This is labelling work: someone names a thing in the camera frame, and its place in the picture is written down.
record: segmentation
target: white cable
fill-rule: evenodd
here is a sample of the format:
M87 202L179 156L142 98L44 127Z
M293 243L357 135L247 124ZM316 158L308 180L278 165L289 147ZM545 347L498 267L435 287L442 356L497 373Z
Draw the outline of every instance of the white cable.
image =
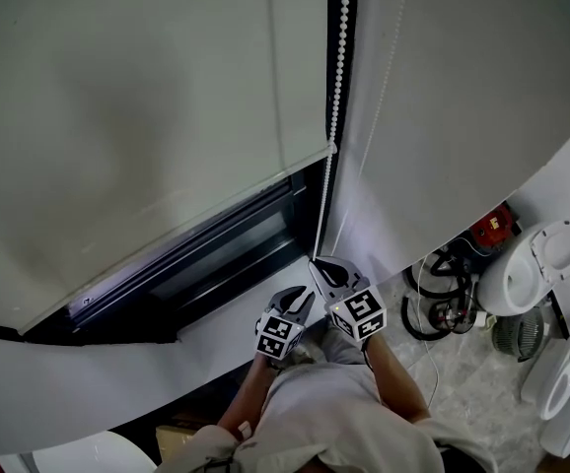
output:
M454 240L464 240L464 241L466 241L466 244L467 244L469 247L471 247L471 250L473 250L473 252L475 252L475 253L476 253L477 255L479 255L479 256L482 256L482 257L489 257L489 256L491 255L491 254L483 254L482 252L478 252L478 250L477 250L473 245L471 245L471 242L470 242L469 240L467 240L466 238L463 238L462 236L457 236L456 238L450 240L450 242L448 243L448 245L449 245L450 243L452 243Z
M421 268L419 269L419 276L416 279L416 294L418 295L418 299L416 302L416 319L419 322L419 329L421 330L421 333L423 333L423 326L421 326L421 274L423 273L423 267L425 266L426 259L427 256L423 258L423 262L421 263ZM436 390L439 388L439 378L441 376L439 374L439 368L436 366L436 363L434 363L434 359L430 354L430 348L428 347L427 342L423 341L423 343L425 344L425 351L427 352L427 356L428 358L430 358L430 363L432 363L434 371L436 372L436 383L434 384L434 390L432 391L432 395L430 396L430 402L427 404L427 407L430 408L430 406L432 405L432 401L434 401Z
M341 16L340 16L340 40L337 48L337 70L335 71L335 88L333 90L333 111L331 113L331 128L328 136L329 154L326 157L326 167L324 169L324 184L322 185L321 211L318 218L318 227L316 229L316 242L314 243L314 255L312 259L315 261L318 255L321 240L322 221L324 220L324 210L326 207L326 196L328 195L328 183L331 174L331 162L333 153L335 152L335 133L337 130L337 116L340 109L340 94L342 93L342 74L344 73L344 53L346 52L346 30L348 29L348 4L349 0L342 0Z
M392 39L391 50L389 52L388 63L386 65L386 73L384 74L384 82L382 83L382 91L380 93L380 98L377 102L377 109L375 110L375 116L373 117L373 124L371 125L371 131L368 135L368 140L366 142L366 147L364 148L364 156L362 156L362 163L360 164L360 169L357 173L357 178L355 179L355 188L354 191L357 191L360 183L360 179L362 177L362 171L364 170L364 164L366 164L366 158L368 158L368 151L371 148L371 142L373 141L373 135L375 134L375 130L377 128L377 121L379 120L380 113L382 111L382 104L384 103L384 97L386 96L386 87L388 86L388 79L391 74L392 68L392 61L394 60L394 54L396 53L396 46L399 42L399 32L401 30L401 21L403 19L403 8L405 7L405 0L399 0L399 12L396 18L396 23L394 24L394 37ZM333 243L333 249L331 251L331 255L335 252L337 248L337 243L340 240L340 236L342 235L342 230L344 229L344 225L346 223L346 218L349 215L349 212L352 207L353 198L355 198L356 194L351 194L349 201L346 205L346 211L344 212L344 216L342 216L342 221L340 223L340 227L337 230L337 235L335 236L335 242Z

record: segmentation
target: white bead chain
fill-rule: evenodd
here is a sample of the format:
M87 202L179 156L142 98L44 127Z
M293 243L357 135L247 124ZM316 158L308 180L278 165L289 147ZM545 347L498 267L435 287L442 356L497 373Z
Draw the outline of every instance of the white bead chain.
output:
M324 169L324 183L322 185L321 212L318 218L318 228L316 229L316 243L314 244L313 259L316 259L321 240L322 221L324 220L324 210L326 208L326 196L328 195L328 184L331 175L331 162L333 154L337 152L335 146L335 133L337 131L337 116L340 110L340 94L342 93L342 74L344 73L344 53L346 52L346 31L348 29L348 4L349 0L342 0L340 16L340 40L337 48L337 70L335 71L335 88L333 90L333 112L331 113L331 125L328 134L328 156L326 157L326 167Z

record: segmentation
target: gray mesh basket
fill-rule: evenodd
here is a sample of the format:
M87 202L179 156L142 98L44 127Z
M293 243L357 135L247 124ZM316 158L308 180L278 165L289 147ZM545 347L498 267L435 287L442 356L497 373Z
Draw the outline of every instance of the gray mesh basket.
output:
M522 315L498 317L493 327L493 346L504 354L525 361L539 350L543 339L543 317L538 307Z

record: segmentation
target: person's right arm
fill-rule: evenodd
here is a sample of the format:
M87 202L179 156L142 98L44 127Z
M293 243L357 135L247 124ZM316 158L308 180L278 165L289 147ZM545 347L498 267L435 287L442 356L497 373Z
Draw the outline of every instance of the person's right arm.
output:
M430 417L421 391L381 334L370 337L366 353L382 401L412 424Z

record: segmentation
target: gray floor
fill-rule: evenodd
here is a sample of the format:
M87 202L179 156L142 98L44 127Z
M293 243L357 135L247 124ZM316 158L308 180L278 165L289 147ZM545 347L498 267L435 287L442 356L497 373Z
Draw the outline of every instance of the gray floor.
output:
M424 286L436 290L442 279L434 283L428 282L428 277L424 272ZM389 326L383 334L429 401L436 380L434 367L424 344L405 331L399 315L403 296L408 294L416 299L416 293L401 275L383 283L380 291L389 308ZM520 401L520 387L531 362L520 364L515 358L496 352L491 334L477 328L429 345L440 373L432 412L464 423L493 452L501 472L534 471L543 457L537 439L541 420L531 405Z

